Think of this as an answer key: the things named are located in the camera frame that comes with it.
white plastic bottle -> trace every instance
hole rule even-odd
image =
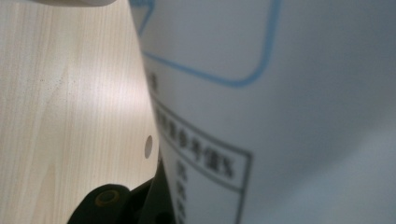
[[[130,0],[177,223],[396,223],[396,2]]]

blue curved border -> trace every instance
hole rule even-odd
[[[150,52],[144,51],[143,49],[142,49],[142,53],[145,57],[147,57],[153,61],[156,61],[158,63],[163,63],[169,67],[172,67],[176,70],[182,71],[186,74],[196,76],[199,78],[203,78],[208,81],[214,82],[216,84],[233,87],[233,88],[241,88],[241,87],[247,86],[247,85],[255,82],[262,75],[265,68],[268,66],[268,63],[271,58],[271,53],[273,50],[274,41],[275,41],[275,32],[276,32],[277,20],[279,17],[280,4],[281,4],[281,0],[273,0],[271,3],[271,9],[270,9],[268,22],[264,26],[265,41],[262,45],[262,53],[261,53],[260,63],[254,69],[254,71],[251,74],[249,74],[246,78],[227,79],[227,78],[223,78],[220,76],[216,76],[214,74],[206,73],[206,72],[185,66],[180,63],[175,63],[175,62],[169,61],[165,58],[162,58],[162,57],[156,56]],[[150,1],[150,4],[148,4],[148,6],[150,7],[150,9],[148,10],[148,14],[145,17],[145,19],[143,20],[142,25],[139,28],[139,34],[143,33],[143,31],[147,25],[149,17],[151,16],[151,13],[152,13],[152,9],[154,9],[154,1]]]

wooden table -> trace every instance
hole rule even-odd
[[[66,223],[92,189],[154,175],[142,71],[126,0],[0,2],[0,223]]]

black plastic part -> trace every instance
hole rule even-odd
[[[68,224],[175,224],[163,165],[153,179],[129,191],[121,185],[104,185],[91,191]]]

light wood grain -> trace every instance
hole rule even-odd
[[[0,223],[66,223],[92,189],[151,178],[157,156],[126,0],[0,2]]]

